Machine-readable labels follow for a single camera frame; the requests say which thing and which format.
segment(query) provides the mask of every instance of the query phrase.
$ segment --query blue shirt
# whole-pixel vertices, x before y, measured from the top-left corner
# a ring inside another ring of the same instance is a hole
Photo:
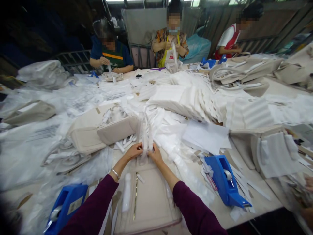
[[[93,59],[100,59],[100,57],[102,56],[102,43],[99,41],[96,35],[93,35],[91,37],[91,40],[92,40],[93,45],[92,45],[90,57]],[[134,62],[129,54],[128,48],[123,43],[117,40],[115,42],[116,42],[116,51],[120,51],[120,48],[122,47],[124,66],[133,65]]]

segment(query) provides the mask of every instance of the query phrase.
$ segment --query patterned shirt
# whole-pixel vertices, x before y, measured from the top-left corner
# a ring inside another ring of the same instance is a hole
[[[163,28],[163,29],[160,29],[156,32],[156,37],[155,39],[153,40],[152,44],[153,43],[160,43],[160,42],[165,42],[167,40],[167,36],[168,36],[168,33],[167,33],[167,30],[166,28]],[[180,45],[182,47],[184,47],[187,51],[187,53],[184,55],[184,57],[182,58],[185,58],[186,55],[188,55],[188,52],[189,52],[189,49],[188,49],[188,45],[187,45],[187,34],[183,33],[183,32],[180,32],[179,33],[179,40],[180,40]],[[175,38],[173,40],[176,40],[176,44],[178,44],[178,38],[177,36],[175,36]],[[161,51],[158,51],[157,52],[157,59],[156,59],[156,64],[159,63],[159,61],[163,58],[164,56],[164,53],[165,53],[165,49],[162,49]]]

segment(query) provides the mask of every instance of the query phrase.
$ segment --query red vest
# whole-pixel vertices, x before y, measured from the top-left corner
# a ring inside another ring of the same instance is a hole
[[[233,27],[234,28],[234,31],[235,31],[235,33],[234,33],[234,35],[233,35],[233,37],[231,38],[231,40],[227,43],[227,45],[225,46],[225,49],[226,50],[229,50],[229,49],[232,49],[232,46],[235,44],[235,42],[236,42],[236,40],[237,40],[237,37],[238,37],[238,34],[239,34],[239,30],[235,30],[235,26],[234,25],[232,25],[231,27]],[[215,53],[214,53],[214,57],[215,57],[215,59],[216,60],[220,60],[221,58],[222,58],[222,54],[219,54],[218,53],[218,50],[216,50],[215,51]],[[230,54],[226,54],[226,58],[228,59],[228,58],[231,58],[232,57],[232,54],[230,53]]]

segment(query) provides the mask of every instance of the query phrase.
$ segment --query green apron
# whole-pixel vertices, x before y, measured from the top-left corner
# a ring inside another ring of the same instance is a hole
[[[108,49],[106,49],[104,46],[102,46],[102,55],[107,58],[110,61],[111,69],[114,68],[123,68],[124,61],[123,61],[123,53],[122,53],[122,45],[120,47],[119,52],[113,52]]]

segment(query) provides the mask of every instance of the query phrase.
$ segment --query silver bracelet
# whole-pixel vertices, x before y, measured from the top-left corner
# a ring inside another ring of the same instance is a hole
[[[115,170],[113,170],[113,168],[111,169],[111,171],[113,171],[113,173],[116,174],[117,178],[120,179],[120,176],[118,175],[118,173]]]

